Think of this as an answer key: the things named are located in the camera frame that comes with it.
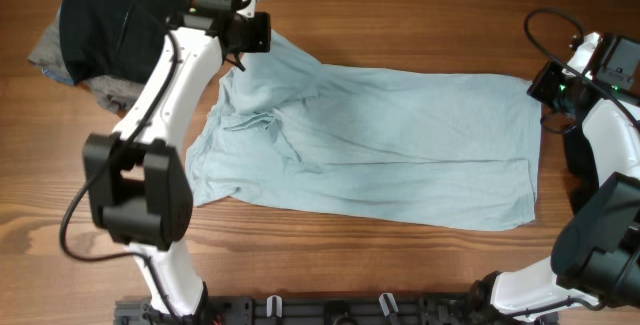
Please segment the light blue t-shirt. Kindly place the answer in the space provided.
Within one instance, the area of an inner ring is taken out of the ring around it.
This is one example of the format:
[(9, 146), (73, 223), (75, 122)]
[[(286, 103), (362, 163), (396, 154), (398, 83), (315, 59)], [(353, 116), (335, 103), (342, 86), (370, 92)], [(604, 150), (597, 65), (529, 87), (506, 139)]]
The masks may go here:
[(197, 204), (477, 231), (534, 219), (541, 107), (525, 80), (324, 64), (281, 35), (243, 61), (186, 153)]

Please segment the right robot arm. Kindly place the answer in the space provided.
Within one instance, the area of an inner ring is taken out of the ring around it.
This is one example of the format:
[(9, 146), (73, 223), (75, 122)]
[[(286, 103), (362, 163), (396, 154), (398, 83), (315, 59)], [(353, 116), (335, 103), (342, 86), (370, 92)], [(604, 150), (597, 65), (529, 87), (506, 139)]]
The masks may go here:
[(573, 117), (563, 136), (574, 216), (549, 257), (473, 284), (456, 310), (462, 324), (553, 324), (573, 307), (639, 305), (638, 41), (591, 33), (565, 64), (548, 63), (528, 93)]

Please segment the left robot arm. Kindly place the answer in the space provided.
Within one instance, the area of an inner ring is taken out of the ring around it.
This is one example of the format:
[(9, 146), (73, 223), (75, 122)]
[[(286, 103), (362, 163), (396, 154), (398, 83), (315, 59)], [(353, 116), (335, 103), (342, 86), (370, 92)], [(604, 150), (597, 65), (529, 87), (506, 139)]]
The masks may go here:
[(109, 135), (88, 137), (83, 160), (92, 220), (135, 259), (151, 293), (120, 305), (117, 324), (217, 324), (184, 236), (193, 194), (180, 153), (201, 95), (225, 63), (270, 49), (259, 0), (187, 0), (161, 22), (162, 53), (133, 108)]

